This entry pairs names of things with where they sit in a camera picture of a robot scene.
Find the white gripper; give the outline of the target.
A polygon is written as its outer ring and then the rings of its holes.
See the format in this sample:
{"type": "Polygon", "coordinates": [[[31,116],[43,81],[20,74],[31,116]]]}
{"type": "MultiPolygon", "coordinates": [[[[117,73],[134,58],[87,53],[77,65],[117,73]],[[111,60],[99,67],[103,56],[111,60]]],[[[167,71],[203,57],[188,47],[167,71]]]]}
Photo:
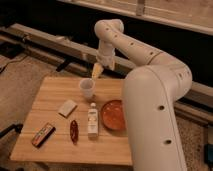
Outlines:
{"type": "Polygon", "coordinates": [[[95,63],[92,70],[92,78],[97,79],[103,72],[103,67],[108,67],[110,70],[115,69],[115,49],[114,48],[99,48],[97,50],[96,59],[99,63],[95,63]]]}

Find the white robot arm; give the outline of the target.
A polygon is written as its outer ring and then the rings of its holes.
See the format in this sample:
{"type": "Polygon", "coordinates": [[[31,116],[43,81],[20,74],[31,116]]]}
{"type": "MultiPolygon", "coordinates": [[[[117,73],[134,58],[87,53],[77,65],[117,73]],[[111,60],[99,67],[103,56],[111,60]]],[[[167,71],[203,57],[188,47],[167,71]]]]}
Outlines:
{"type": "Polygon", "coordinates": [[[134,171],[187,171],[174,102],[191,88],[190,68],[174,56],[124,34],[119,19],[100,20],[97,61],[112,69],[120,51],[136,68],[122,89],[128,141],[134,171]]]}

